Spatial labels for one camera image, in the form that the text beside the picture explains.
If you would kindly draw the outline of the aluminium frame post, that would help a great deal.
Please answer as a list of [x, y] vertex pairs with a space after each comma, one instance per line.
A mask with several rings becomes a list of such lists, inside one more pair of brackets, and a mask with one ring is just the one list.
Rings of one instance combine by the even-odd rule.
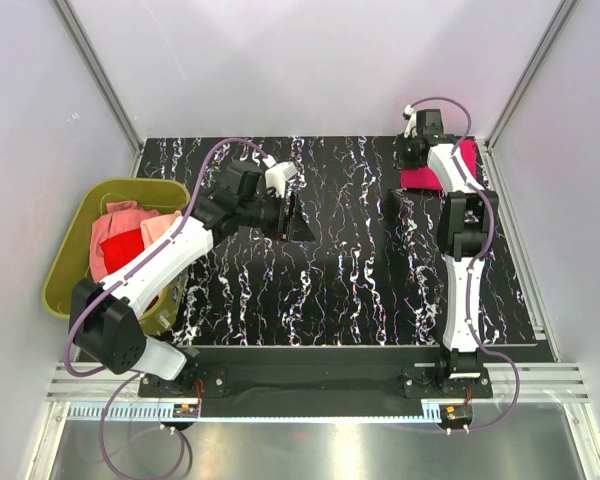
[[486, 136], [484, 143], [488, 148], [493, 148], [502, 137], [507, 125], [514, 116], [517, 108], [523, 100], [535, 77], [547, 60], [551, 50], [562, 31], [570, 20], [570, 17], [579, 4], [578, 0], [561, 0], [554, 11], [549, 23], [533, 50], [522, 74], [516, 82], [508, 100], [499, 114], [493, 128]]
[[126, 142], [131, 150], [138, 155], [141, 152], [144, 141], [133, 126], [119, 96], [115, 92], [100, 59], [98, 58], [97, 52], [71, 2], [67, 0], [51, 0], [50, 3], [71, 38], [79, 56], [89, 71], [92, 80], [113, 115]]

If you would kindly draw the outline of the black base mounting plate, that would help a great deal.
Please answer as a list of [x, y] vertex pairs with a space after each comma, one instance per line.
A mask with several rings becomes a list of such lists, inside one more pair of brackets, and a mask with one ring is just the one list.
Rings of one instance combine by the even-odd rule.
[[[151, 399], [201, 398], [202, 404], [278, 406], [333, 413], [397, 413], [423, 400], [465, 400], [406, 391], [406, 370], [432, 367], [438, 346], [220, 347], [195, 349], [195, 382], [185, 392], [148, 376], [139, 394]], [[497, 357], [482, 353], [492, 383]]]

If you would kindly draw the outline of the red folded shirt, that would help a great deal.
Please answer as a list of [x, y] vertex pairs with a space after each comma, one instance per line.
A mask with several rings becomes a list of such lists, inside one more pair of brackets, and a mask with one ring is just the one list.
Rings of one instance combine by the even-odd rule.
[[106, 275], [125, 267], [150, 245], [148, 236], [141, 228], [120, 233], [101, 242]]

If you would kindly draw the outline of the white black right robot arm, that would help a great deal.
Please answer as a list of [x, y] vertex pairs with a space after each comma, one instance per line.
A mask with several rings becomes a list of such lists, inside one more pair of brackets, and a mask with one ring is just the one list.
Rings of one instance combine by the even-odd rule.
[[436, 392], [465, 401], [487, 399], [492, 388], [477, 334], [482, 273], [493, 243], [499, 198], [476, 179], [463, 158], [464, 139], [445, 132], [440, 110], [408, 105], [403, 118], [406, 128], [397, 163], [403, 172], [402, 185], [427, 189], [423, 175], [436, 178], [444, 194], [436, 243], [447, 271], [446, 323], [439, 356], [432, 367], [405, 371], [409, 382], [420, 384], [406, 391], [419, 396]]

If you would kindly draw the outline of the aluminium left frame post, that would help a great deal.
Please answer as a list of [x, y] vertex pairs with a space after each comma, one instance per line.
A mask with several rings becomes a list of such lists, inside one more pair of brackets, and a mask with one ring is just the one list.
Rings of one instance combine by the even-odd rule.
[[138, 155], [141, 152], [144, 141], [133, 126], [119, 96], [115, 92], [100, 59], [98, 58], [97, 52], [71, 2], [67, 0], [51, 0], [50, 3], [71, 38], [79, 56], [89, 71], [92, 80], [113, 115], [126, 142], [131, 150]]

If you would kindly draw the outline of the olive green plastic bin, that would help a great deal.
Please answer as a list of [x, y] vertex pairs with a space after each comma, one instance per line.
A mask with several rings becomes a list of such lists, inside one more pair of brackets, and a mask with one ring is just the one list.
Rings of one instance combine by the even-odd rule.
[[171, 214], [190, 200], [186, 187], [164, 179], [113, 178], [93, 186], [84, 196], [56, 254], [43, 287], [43, 304], [50, 314], [67, 320], [74, 286], [91, 278], [92, 225], [110, 206], [137, 206]]

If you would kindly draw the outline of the magenta pink t-shirt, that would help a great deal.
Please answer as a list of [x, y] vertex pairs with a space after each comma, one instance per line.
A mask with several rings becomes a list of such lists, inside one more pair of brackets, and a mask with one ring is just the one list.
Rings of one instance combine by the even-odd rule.
[[[464, 140], [461, 143], [460, 155], [470, 173], [477, 178], [478, 148], [474, 139]], [[417, 170], [402, 170], [400, 173], [400, 186], [412, 190], [442, 190], [439, 180], [428, 167]]]

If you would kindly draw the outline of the light pink shirt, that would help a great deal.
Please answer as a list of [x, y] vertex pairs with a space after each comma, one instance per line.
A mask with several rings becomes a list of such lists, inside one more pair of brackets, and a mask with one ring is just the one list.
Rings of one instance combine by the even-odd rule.
[[176, 210], [173, 213], [158, 215], [143, 220], [140, 223], [140, 231], [144, 248], [147, 249], [149, 246], [159, 240], [180, 217], [181, 211]]

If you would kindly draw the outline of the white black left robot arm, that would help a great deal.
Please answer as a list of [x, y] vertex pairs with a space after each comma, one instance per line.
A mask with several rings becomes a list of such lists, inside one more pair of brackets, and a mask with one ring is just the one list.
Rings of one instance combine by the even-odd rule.
[[186, 212], [129, 264], [95, 283], [75, 285], [68, 340], [114, 374], [149, 374], [176, 396], [196, 382], [193, 355], [144, 333], [140, 318], [149, 304], [186, 267], [206, 256], [242, 227], [281, 242], [315, 239], [289, 183], [291, 161], [265, 166], [236, 161], [219, 184], [191, 201]]

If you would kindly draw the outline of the aluminium right frame post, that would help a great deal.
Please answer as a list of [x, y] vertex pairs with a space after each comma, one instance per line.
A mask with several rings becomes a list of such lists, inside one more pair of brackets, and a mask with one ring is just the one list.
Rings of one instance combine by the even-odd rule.
[[502, 137], [507, 125], [514, 116], [517, 108], [523, 100], [535, 77], [547, 60], [551, 50], [562, 31], [570, 20], [570, 17], [579, 4], [578, 0], [561, 0], [554, 11], [549, 23], [533, 50], [522, 74], [516, 82], [508, 100], [499, 114], [493, 128], [486, 136], [484, 143], [488, 148], [493, 148]]

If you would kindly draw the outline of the salmon pink shirt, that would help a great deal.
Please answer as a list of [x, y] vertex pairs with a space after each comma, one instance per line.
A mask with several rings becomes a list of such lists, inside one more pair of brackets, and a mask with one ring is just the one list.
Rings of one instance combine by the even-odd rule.
[[92, 224], [89, 267], [95, 282], [100, 282], [111, 273], [105, 263], [101, 244], [110, 238], [140, 228], [144, 220], [157, 217], [157, 210], [145, 210], [136, 201], [109, 202], [107, 212]]

